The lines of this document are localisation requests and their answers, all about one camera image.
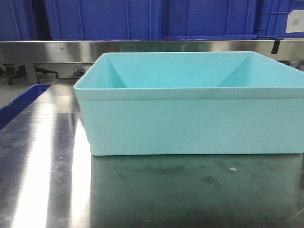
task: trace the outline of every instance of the stainless steel table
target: stainless steel table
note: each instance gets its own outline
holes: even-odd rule
[[[75,81],[0,131],[1,228],[304,227],[302,154],[91,156]]]

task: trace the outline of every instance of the sticker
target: sticker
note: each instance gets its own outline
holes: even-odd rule
[[[294,10],[288,15],[286,33],[304,32],[304,10]]]

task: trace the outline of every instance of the blue storage bin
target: blue storage bin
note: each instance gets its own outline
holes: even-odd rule
[[[50,39],[42,0],[2,0],[0,40]]]
[[[21,105],[29,106],[33,101],[35,101],[41,94],[43,94],[52,84],[36,84],[32,85],[22,94],[18,95],[12,99],[10,105]]]
[[[0,130],[12,121],[25,107],[23,106],[4,106],[0,108]]]
[[[105,53],[74,90],[93,155],[304,151],[304,72],[258,53]]]
[[[259,37],[304,37],[304,0],[257,0]]]
[[[45,0],[53,39],[155,40],[161,0]]]
[[[252,39],[257,0],[163,0],[162,39]]]

